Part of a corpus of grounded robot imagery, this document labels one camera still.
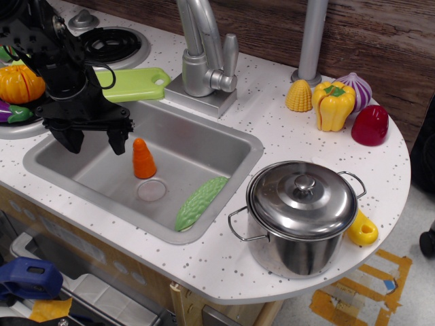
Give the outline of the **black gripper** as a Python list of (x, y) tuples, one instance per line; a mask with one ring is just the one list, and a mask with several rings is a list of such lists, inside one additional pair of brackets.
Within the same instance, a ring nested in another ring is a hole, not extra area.
[(50, 101), (36, 109), (54, 138), (71, 153), (79, 153), (81, 130), (105, 131), (116, 155), (125, 153), (133, 131), (130, 112), (103, 96), (85, 52), (48, 50), (33, 55), (33, 71), (46, 83)]

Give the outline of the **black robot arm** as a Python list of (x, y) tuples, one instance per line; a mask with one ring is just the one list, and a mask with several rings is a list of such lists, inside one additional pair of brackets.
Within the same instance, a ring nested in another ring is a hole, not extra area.
[(84, 131), (104, 131), (114, 153), (125, 152), (133, 131), (128, 109), (108, 101), (87, 60), (81, 39), (47, 1), (2, 1), (1, 45), (46, 84), (51, 102), (36, 108), (43, 125), (72, 153), (79, 153)]

